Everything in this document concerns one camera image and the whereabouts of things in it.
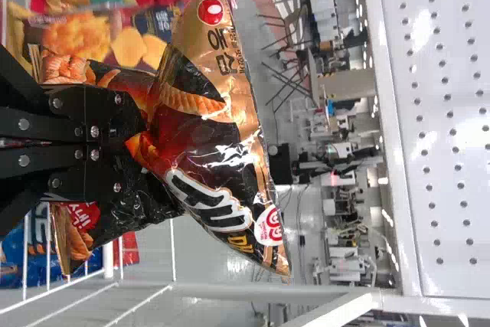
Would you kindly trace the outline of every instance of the store shelf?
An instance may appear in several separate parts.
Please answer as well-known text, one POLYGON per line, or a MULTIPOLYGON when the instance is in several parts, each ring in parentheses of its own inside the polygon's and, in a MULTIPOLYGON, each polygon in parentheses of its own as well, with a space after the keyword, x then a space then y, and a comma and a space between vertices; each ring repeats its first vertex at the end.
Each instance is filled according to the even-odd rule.
POLYGON ((366 0, 403 292, 490 298, 483 0, 366 0))

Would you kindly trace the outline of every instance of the folding chair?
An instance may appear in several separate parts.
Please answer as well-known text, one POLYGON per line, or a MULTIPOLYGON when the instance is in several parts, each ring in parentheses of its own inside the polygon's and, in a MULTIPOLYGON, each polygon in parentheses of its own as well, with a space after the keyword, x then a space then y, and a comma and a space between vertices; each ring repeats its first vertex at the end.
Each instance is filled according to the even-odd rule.
POLYGON ((257 17, 269 18, 282 22, 282 24, 280 24, 279 22, 278 23, 266 22, 266 25, 284 28, 284 32, 286 34, 286 36, 262 47, 260 50, 266 50, 268 47, 278 44, 281 41, 286 41, 286 46, 281 47, 274 54, 270 55, 271 57, 273 57, 275 55, 279 56, 279 53, 281 51, 289 51, 288 49, 290 48, 309 42, 309 41, 294 42, 294 40, 292 39, 292 34, 296 32, 296 30, 298 30, 299 20, 301 19, 301 17, 306 16, 307 13, 308 13, 308 6, 304 4, 300 9, 296 9, 293 13, 288 15, 286 18, 275 17, 272 15, 257 15, 257 17), (291 32, 291 27, 290 27, 291 25, 294 27, 294 32, 291 32))

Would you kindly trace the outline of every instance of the red logo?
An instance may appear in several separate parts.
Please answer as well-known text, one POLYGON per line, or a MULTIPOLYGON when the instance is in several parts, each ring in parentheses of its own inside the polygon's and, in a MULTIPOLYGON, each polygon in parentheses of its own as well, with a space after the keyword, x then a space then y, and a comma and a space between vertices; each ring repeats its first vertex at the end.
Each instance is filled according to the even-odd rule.
POLYGON ((224 16, 224 7, 219 0, 203 0, 198 7, 198 17, 206 25, 220 24, 224 16))

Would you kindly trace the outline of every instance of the perforated metal panel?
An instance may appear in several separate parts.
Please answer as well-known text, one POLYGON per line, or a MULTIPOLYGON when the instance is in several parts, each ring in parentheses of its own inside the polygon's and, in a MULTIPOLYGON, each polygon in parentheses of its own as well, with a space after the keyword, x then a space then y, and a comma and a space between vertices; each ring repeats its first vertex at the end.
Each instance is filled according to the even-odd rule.
MULTIPOLYGON (((396 100, 387 101, 389 93, 380 90, 381 116, 386 128, 396 120, 386 112, 397 111, 425 296, 490 298, 487 1, 382 0, 384 25, 370 14, 379 37, 372 40, 374 56, 381 55, 380 47, 389 51, 389 63, 374 59, 387 66, 377 67, 377 77, 392 74, 396 100)), ((385 142, 387 150, 397 149, 385 142)), ((390 172, 390 179, 396 174, 390 172)), ((394 201, 395 214, 403 205, 394 201)), ((409 234, 400 242, 410 241, 400 224, 409 227, 409 219, 397 223, 397 232, 409 234)))

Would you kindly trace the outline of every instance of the blue package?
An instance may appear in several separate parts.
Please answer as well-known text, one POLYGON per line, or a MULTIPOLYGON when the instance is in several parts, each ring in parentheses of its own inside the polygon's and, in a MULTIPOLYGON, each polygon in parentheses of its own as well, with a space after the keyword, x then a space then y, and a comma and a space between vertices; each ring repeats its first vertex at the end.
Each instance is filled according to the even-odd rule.
MULTIPOLYGON (((46 251, 47 251, 47 206, 41 202, 31 210, 28 226, 28 287, 46 284, 46 251)), ((0 289, 22 287, 24 246, 24 220, 12 230, 2 242, 0 254, 0 289)), ((60 263, 56 255, 54 242, 51 241, 51 282, 62 280, 60 263)), ((102 268, 102 250, 95 249, 88 260, 89 273, 102 268)), ((72 277, 85 274, 84 267, 78 269, 72 277)))

